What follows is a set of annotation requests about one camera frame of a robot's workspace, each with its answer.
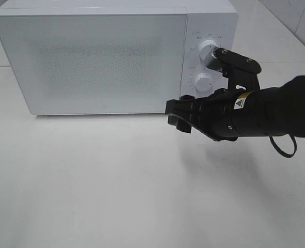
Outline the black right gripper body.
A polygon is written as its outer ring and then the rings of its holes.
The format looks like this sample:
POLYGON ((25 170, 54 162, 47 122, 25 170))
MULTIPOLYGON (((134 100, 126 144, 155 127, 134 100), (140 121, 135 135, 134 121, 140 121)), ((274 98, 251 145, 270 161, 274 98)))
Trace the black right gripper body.
POLYGON ((222 75, 228 79, 227 88, 216 90, 207 98, 194 100, 191 126, 214 141, 236 141, 241 135, 231 118, 238 96, 260 85, 257 75, 260 65, 223 66, 222 75))

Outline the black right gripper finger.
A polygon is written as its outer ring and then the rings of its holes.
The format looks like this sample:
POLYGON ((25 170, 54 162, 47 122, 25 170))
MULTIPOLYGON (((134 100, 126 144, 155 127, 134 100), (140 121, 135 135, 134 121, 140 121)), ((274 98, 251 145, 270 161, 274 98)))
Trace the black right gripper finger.
POLYGON ((191 133, 190 116, 193 114, 194 97, 181 96, 179 100, 173 99, 166 102, 165 114, 167 123, 175 126, 178 131, 191 133))
POLYGON ((233 68, 252 74, 259 74, 262 71, 261 66, 254 59, 218 47, 213 47, 207 55, 206 68, 218 72, 233 68))

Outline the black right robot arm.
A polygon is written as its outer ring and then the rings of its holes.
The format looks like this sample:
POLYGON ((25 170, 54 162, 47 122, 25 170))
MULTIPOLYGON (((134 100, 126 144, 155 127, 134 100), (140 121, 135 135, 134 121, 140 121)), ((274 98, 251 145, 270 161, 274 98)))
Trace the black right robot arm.
POLYGON ((186 133, 197 129, 214 141, 286 134, 305 138, 305 75, 261 89, 259 63, 224 48, 213 48, 204 65, 221 72, 227 88, 208 97, 169 100, 165 113, 170 125, 186 133))

